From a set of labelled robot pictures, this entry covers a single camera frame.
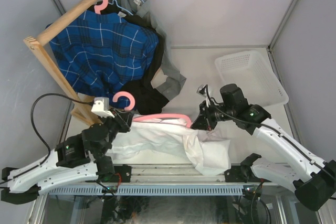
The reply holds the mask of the pink hanger of white shirt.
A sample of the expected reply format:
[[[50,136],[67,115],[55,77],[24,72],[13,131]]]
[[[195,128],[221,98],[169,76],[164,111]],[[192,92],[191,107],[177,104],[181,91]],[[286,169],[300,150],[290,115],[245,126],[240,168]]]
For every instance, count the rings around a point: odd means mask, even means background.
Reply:
[[[134,96],[126,91],[119,91],[117,92],[113,98],[113,102],[117,102],[119,98],[121,97],[126,97],[129,99],[130,104],[129,106],[126,106],[124,109],[126,111],[130,111],[135,107],[135,98]],[[186,127],[190,128],[192,126],[192,120],[184,114],[178,114],[178,113],[157,113],[157,114],[150,114],[150,115],[142,115],[133,118],[134,122],[141,122],[141,121],[146,121],[146,120],[154,120],[154,119],[183,119],[186,123]]]

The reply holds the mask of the white shirt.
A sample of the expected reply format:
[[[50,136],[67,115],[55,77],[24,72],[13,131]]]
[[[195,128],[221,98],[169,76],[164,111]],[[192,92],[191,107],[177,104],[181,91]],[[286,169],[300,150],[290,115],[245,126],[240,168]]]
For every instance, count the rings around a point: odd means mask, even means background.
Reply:
[[[121,160],[156,151],[187,158],[202,175],[216,176],[231,169],[229,146],[220,130],[194,130],[181,119],[157,119],[133,122],[130,132],[117,134],[107,154]]]

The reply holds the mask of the blue plaid shirt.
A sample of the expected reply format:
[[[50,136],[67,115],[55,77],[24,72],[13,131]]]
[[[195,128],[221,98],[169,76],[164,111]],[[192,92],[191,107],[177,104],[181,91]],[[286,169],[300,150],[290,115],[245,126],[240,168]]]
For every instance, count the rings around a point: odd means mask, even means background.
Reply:
[[[59,70],[76,93],[112,97],[127,82],[143,77],[159,39],[116,13],[87,10],[49,44]]]

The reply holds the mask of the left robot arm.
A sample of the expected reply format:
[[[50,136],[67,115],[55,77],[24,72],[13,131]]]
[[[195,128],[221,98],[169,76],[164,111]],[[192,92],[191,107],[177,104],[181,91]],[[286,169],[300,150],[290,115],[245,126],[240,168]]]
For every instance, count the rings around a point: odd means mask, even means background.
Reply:
[[[70,184],[119,182],[121,176],[107,152],[118,133],[130,132],[133,116],[132,111],[113,111],[102,123],[58,144],[46,157],[24,168],[3,168],[7,186],[1,190],[1,201],[22,205]]]

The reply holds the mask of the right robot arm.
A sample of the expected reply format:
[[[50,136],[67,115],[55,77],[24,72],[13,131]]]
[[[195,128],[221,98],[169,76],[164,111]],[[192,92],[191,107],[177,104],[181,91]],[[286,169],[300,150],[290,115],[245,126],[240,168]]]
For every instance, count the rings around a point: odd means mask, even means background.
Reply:
[[[293,192],[306,208],[318,211],[335,194],[335,161],[325,161],[291,137],[263,107],[250,104],[236,84],[220,89],[222,102],[210,96],[208,85],[197,93],[205,100],[191,125],[195,130],[213,130],[218,122],[233,121],[251,136],[262,140],[283,157],[286,166],[252,153],[240,163],[242,178],[265,179]]]

